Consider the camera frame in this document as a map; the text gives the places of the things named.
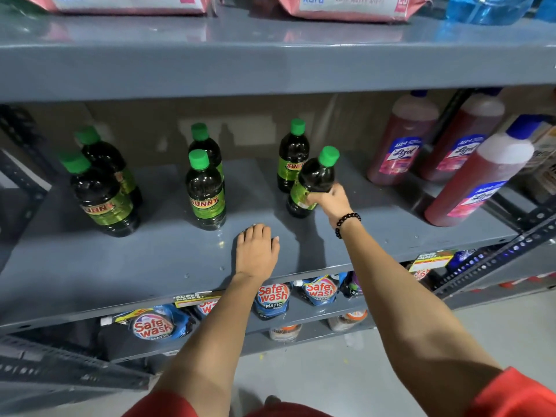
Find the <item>person's right hand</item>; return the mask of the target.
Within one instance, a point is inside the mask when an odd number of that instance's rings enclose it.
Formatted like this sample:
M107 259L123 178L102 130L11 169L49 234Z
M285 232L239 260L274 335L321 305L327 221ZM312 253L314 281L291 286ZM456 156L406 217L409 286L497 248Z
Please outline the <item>person's right hand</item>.
M354 214L344 187L339 182L335 182L329 192L310 192L307 195L307 202L316 203L322 208L333 229L337 228L337 223L342 218Z

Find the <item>person's left hand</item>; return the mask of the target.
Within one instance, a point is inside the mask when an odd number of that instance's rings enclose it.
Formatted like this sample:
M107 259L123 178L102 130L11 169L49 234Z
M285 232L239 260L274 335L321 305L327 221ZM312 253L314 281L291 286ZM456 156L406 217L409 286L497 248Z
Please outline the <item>person's left hand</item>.
M235 276L247 277L259 284L268 280L277 264L278 256L271 253L271 227L264 224L264 238L253 240L253 225L245 232L245 243L241 251L236 251Z

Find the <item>single dark green-capped bottle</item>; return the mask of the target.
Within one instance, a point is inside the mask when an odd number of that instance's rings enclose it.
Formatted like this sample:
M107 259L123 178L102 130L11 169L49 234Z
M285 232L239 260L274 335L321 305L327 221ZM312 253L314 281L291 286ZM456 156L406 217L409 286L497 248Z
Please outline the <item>single dark green-capped bottle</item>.
M309 217L316 208L316 202L309 202L311 193L328 193L335 182L335 164L340 157L339 150L324 146L318 157L309 159L301 168L288 195L287 210L296 218Z

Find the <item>person's right forearm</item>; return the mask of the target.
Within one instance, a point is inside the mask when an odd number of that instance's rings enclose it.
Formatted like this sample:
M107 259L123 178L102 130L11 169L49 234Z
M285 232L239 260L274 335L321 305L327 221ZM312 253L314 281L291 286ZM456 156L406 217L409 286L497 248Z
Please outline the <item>person's right forearm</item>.
M428 417L463 417L502 367L441 299L375 242L355 213L339 224L396 376Z

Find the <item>person's left forearm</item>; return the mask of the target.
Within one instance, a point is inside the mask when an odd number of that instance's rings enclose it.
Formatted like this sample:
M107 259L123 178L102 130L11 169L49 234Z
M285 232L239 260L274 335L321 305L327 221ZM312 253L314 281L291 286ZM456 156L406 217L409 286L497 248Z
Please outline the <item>person's left forearm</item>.
M257 291L266 276L239 271L212 311L163 372L150 396L170 410L175 399L197 417L227 417L235 371Z

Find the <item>group of dark green-capped bottles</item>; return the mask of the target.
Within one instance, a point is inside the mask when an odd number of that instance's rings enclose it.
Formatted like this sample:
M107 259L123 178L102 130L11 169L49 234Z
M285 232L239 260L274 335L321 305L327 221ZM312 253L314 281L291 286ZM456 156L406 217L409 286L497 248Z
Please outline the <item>group of dark green-capped bottles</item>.
M206 124L194 123L191 125L191 134L193 142L189 146L191 169L186 177L187 193L200 223L218 228L226 214L221 151L210 137ZM82 153L90 162L111 171L134 204L139 204L136 200L138 187L120 151L102 140L94 126L84 127L76 133L76 137L82 144Z

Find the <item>blue detergent pouch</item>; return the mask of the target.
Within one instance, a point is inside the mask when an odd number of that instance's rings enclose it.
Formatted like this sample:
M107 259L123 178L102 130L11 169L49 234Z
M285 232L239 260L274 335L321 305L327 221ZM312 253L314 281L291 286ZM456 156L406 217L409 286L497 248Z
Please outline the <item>blue detergent pouch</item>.
M129 321L130 332L144 341L171 341L185 337L196 321L174 304L156 306Z
M287 313L292 285L289 282L261 286L254 299L253 310L260 320L271 320Z
M200 321L205 319L208 316L208 314L212 311L214 306L218 303L219 300L220 300L220 297L217 297L217 298L214 298L214 299L210 299L210 300L206 300L204 302L201 302L198 305L195 305L193 307L193 311L194 311L195 315L197 316L197 318Z
M301 297L312 306L325 306L336 301L337 293L343 284L346 272L296 280L294 285L300 289Z

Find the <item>purple detergent pouch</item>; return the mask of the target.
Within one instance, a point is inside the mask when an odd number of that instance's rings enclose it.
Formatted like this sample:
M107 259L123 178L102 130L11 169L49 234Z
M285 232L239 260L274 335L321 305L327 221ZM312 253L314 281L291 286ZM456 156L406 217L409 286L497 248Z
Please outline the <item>purple detergent pouch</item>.
M348 299L356 298L363 295L363 289L359 284L355 271L349 271L341 286L341 292Z

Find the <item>clear bottle orange label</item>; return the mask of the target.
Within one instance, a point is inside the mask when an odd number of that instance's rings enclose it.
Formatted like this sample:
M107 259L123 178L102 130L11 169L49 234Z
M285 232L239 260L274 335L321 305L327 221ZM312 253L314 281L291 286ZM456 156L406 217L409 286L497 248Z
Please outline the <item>clear bottle orange label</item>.
M268 331L270 340L279 343L289 343L295 341L302 329L302 324L288 325L283 327L271 328Z
M364 322L369 316L368 310L358 310L326 319L333 332L346 332Z

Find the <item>red cleaner bottle blue cap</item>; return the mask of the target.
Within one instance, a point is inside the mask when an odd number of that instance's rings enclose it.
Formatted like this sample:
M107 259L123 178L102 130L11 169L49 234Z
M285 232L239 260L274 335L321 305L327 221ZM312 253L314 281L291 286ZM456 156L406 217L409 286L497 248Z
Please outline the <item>red cleaner bottle blue cap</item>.
M492 135L505 114L499 98L503 87L472 91L457 110L444 113L442 127L433 138L433 148L418 168L418 175L430 182L447 182L470 154Z
M378 186L400 183L428 140L440 112L428 90L412 90L392 107L390 117L372 161L367 179Z
M487 138L427 207L425 220L438 227L456 226L482 207L532 158L530 137L542 123L538 114L521 114L505 132Z

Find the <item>grey metal shelf unit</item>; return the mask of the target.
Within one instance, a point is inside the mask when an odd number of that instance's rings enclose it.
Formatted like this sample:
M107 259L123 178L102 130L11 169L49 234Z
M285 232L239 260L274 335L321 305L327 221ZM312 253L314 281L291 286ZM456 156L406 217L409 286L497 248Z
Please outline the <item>grey metal shelf unit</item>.
M0 6L0 103L556 83L556 24L61 17Z

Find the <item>slotted metal rack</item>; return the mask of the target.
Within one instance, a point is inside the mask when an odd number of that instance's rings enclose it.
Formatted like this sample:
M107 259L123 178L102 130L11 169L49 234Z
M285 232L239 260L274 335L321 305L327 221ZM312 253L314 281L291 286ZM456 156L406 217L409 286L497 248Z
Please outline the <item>slotted metal rack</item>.
M446 300L487 282L499 284L503 272L515 267L533 271L554 271L556 265L556 194L544 193L538 202L524 186L511 184L487 202L486 210L517 232L509 241L482 247L452 272L445 272L434 284L433 293Z

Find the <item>pink wipes packet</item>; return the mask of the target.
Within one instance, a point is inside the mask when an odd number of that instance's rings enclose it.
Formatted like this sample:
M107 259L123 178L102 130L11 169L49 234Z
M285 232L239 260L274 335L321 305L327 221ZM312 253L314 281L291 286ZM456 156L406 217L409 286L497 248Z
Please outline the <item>pink wipes packet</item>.
M430 0L277 0L293 17L363 23L407 22Z
M212 0L25 0L50 13L85 15L205 15Z

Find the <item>clear blue plastic bottle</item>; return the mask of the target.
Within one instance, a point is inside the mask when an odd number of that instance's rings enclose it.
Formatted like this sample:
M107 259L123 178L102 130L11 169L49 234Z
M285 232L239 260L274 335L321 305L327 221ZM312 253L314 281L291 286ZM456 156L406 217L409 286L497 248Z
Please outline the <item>clear blue plastic bottle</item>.
M446 20L483 26L508 26L522 19L534 0L448 0Z

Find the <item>red shirt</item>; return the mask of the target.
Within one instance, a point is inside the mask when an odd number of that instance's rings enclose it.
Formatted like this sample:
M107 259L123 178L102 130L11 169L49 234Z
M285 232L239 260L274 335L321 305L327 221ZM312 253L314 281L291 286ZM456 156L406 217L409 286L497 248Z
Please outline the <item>red shirt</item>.
M152 392L121 417L198 417L184 398L173 392ZM279 402L245 417L332 417L296 403ZM556 417L556 393L513 367L496 376L471 402L464 417Z

